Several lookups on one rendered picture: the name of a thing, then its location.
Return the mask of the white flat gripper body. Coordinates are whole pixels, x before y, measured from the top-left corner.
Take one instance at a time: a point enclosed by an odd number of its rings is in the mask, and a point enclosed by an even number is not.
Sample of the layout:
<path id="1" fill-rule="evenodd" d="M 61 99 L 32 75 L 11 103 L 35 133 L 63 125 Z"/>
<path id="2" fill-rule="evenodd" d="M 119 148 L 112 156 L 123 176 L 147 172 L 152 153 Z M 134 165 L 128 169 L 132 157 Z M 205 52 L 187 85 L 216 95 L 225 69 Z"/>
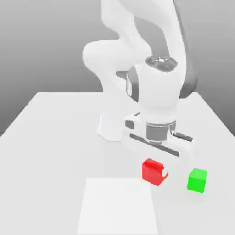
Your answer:
<path id="1" fill-rule="evenodd" d="M 141 161 L 151 158 L 158 162 L 190 162 L 193 159 L 193 142 L 169 136 L 163 143 L 149 143 L 132 133 L 125 133 L 122 144 Z"/>

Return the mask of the small red cube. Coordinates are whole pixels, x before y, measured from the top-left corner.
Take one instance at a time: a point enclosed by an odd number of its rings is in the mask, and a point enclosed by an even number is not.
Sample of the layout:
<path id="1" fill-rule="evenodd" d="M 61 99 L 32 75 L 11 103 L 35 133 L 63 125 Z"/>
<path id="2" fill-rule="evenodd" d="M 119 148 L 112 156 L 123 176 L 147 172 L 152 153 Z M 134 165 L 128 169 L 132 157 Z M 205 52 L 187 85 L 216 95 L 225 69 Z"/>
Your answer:
<path id="1" fill-rule="evenodd" d="M 142 179 L 159 186 L 165 179 L 162 177 L 162 163 L 146 159 L 142 163 Z"/>

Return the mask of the small green cube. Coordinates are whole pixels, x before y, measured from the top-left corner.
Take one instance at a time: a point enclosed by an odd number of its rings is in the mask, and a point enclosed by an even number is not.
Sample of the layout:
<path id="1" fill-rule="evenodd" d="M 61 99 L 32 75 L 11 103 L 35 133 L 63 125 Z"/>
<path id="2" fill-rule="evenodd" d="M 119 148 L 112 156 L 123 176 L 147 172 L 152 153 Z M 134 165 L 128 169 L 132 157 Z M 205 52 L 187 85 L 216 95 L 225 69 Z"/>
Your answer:
<path id="1" fill-rule="evenodd" d="M 193 168 L 188 177 L 187 189 L 204 193 L 207 180 L 207 170 Z"/>

